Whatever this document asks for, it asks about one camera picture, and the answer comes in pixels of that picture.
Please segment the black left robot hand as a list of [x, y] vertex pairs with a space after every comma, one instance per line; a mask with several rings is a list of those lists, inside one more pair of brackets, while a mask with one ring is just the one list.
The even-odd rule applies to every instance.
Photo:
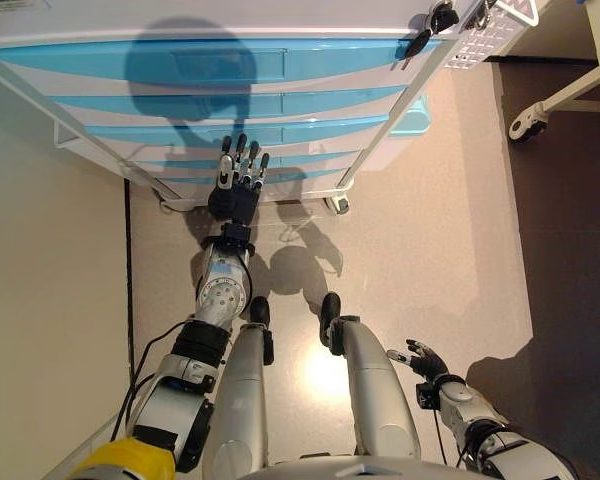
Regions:
[[221, 148], [215, 187], [208, 198], [208, 210], [218, 221], [231, 221], [250, 226], [265, 184], [270, 155], [260, 153], [257, 141], [247, 144], [248, 137], [241, 133], [235, 149], [232, 139], [225, 136]]

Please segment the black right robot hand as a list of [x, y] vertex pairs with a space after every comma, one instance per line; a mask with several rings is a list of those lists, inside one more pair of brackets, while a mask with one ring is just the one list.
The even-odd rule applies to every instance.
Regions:
[[446, 363], [428, 345], [415, 340], [405, 341], [408, 354], [398, 350], [389, 349], [386, 354], [390, 360], [401, 363], [425, 378], [429, 383], [435, 383], [440, 377], [449, 373]]

